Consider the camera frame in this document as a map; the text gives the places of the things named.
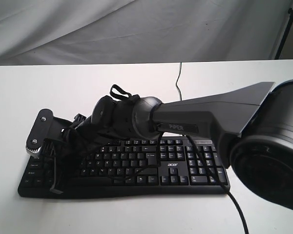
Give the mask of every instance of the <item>black strap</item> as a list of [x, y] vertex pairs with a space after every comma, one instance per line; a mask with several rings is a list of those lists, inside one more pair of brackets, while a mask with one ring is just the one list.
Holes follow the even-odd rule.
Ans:
[[[116, 89], [120, 94], [122, 95], [119, 95], [119, 94], [116, 94], [113, 92], [113, 89]], [[125, 99], [128, 99], [130, 97], [132, 97], [132, 95], [130, 93], [127, 93], [126, 91], [124, 91], [121, 87], [119, 87], [117, 84], [113, 84], [110, 91], [109, 91], [109, 94], [113, 97], [113, 98], [116, 98], [118, 100], [125, 100]]]

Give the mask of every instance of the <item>white tabletop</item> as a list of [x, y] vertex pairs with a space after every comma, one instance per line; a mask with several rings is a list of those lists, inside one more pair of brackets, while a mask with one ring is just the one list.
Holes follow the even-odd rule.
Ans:
[[[226, 195], [48, 200], [17, 193], [28, 161], [25, 141], [40, 109], [66, 119], [90, 115], [114, 83], [141, 97], [176, 101], [178, 71], [178, 63], [0, 67], [0, 234], [242, 233]], [[293, 60], [184, 63], [180, 89], [188, 99], [289, 79]], [[250, 233], [293, 234], [293, 211], [251, 193], [231, 169], [228, 174]]]

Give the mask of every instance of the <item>white backdrop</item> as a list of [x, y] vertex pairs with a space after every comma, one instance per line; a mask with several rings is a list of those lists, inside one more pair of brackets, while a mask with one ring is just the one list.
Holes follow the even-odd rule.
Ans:
[[274, 58], [293, 0], [0, 0], [0, 65]]

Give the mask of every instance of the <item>black keyboard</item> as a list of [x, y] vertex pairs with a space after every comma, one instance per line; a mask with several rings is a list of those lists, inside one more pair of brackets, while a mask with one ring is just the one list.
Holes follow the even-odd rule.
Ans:
[[[43, 156], [30, 157], [18, 192], [23, 197], [81, 199], [155, 194], [221, 194], [222, 188], [207, 176], [201, 160], [183, 136], [161, 140], [161, 166], [147, 168], [126, 181], [104, 175], [126, 177], [146, 165], [157, 164], [156, 140], [118, 141], [101, 147], [79, 165], [67, 180], [64, 193], [49, 191], [53, 184], [52, 166]], [[226, 170], [210, 140], [195, 140], [209, 169], [229, 189]]]

